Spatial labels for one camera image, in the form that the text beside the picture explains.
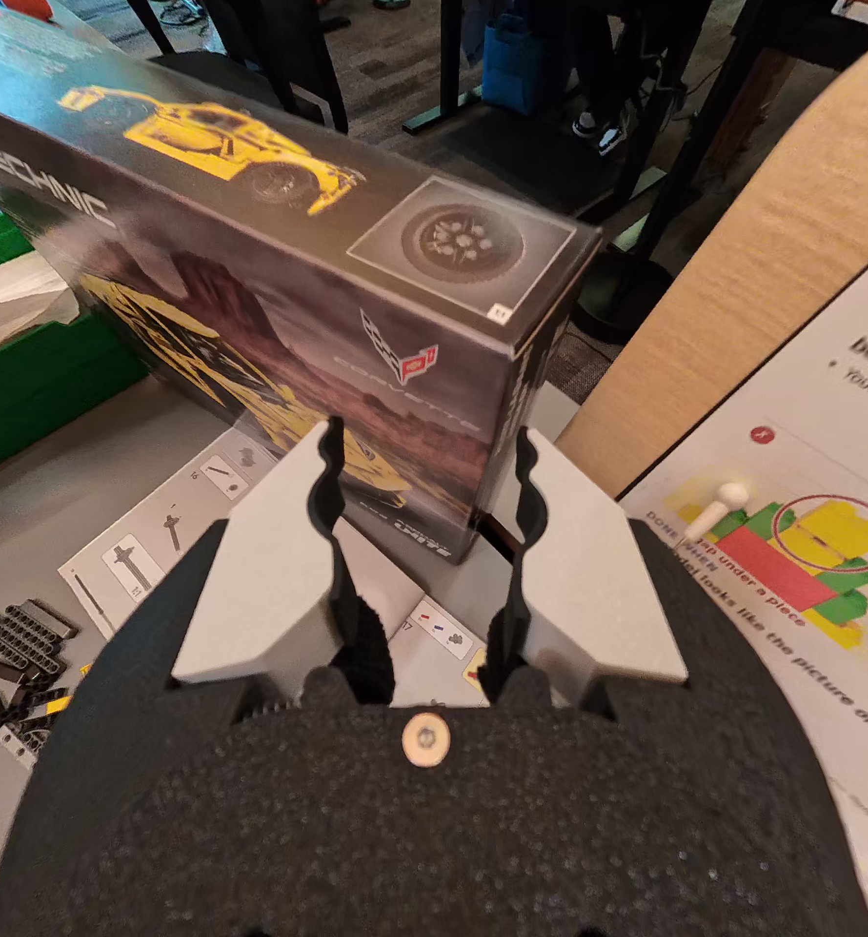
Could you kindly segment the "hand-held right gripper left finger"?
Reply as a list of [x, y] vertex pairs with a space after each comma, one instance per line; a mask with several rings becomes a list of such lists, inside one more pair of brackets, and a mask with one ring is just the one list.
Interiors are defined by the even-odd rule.
[[230, 512], [172, 677], [253, 677], [286, 701], [356, 644], [359, 596], [334, 527], [344, 422], [318, 422]]

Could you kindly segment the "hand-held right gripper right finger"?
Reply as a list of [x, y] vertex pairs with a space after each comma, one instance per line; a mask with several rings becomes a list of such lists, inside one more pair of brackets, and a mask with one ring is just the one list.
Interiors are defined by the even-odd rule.
[[523, 540], [478, 672], [488, 702], [526, 665], [573, 706], [602, 676], [684, 685], [687, 667], [624, 510], [538, 430], [520, 428], [515, 452]]

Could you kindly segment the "lego instruction booklet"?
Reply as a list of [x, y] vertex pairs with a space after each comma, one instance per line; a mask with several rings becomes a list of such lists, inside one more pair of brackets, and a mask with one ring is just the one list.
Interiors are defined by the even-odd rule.
[[[229, 429], [59, 568], [105, 641], [276, 458]], [[393, 661], [394, 707], [483, 708], [485, 642], [345, 519], [334, 534], [360, 596], [380, 616]]]

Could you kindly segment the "pile of lego pieces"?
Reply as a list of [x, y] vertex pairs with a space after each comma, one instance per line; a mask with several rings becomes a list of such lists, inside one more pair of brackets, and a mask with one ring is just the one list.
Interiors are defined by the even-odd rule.
[[0, 747], [28, 772], [74, 696], [64, 653], [78, 632], [34, 600], [0, 612]]

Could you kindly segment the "yellow car lego box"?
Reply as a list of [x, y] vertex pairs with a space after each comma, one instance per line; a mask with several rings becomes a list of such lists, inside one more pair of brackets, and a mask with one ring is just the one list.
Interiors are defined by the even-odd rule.
[[148, 366], [456, 564], [601, 234], [0, 5], [0, 208]]

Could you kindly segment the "printed instruction sheet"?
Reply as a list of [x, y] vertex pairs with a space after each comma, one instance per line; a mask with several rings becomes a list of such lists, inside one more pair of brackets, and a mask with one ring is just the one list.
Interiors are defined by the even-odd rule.
[[[678, 553], [684, 506], [705, 507], [728, 485], [745, 487], [748, 506], [810, 494], [868, 501], [868, 266], [627, 489], [621, 504]], [[679, 556], [704, 591], [703, 562]]]

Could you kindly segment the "black round table base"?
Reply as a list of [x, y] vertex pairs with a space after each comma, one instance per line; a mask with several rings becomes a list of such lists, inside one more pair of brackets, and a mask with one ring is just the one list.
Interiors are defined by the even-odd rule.
[[588, 266], [570, 321], [590, 338], [624, 346], [673, 284], [661, 264], [606, 250]]

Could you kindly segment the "green plastic bin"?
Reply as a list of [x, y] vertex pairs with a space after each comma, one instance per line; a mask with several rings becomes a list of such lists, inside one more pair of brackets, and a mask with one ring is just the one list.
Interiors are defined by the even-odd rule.
[[[0, 213], [0, 264], [34, 251]], [[127, 390], [146, 366], [99, 318], [32, 328], [0, 346], [0, 465]]]

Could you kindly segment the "light wooden side table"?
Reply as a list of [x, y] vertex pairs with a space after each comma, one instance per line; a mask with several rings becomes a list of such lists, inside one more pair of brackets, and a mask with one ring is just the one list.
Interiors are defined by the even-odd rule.
[[557, 439], [619, 498], [868, 265], [868, 53], [755, 172]]

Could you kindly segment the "blue bag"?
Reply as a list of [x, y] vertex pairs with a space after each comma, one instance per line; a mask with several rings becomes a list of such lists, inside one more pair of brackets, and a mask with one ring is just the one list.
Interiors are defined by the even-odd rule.
[[528, 19], [507, 11], [485, 29], [482, 100], [531, 116], [545, 101], [550, 40], [535, 33]]

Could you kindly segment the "black desk frame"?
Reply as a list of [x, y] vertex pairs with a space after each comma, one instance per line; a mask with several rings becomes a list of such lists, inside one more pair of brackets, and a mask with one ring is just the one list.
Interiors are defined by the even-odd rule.
[[482, 88], [460, 92], [462, 1], [440, 2], [440, 80], [437, 106], [402, 123], [405, 134], [417, 136], [453, 119], [460, 111], [479, 104]]

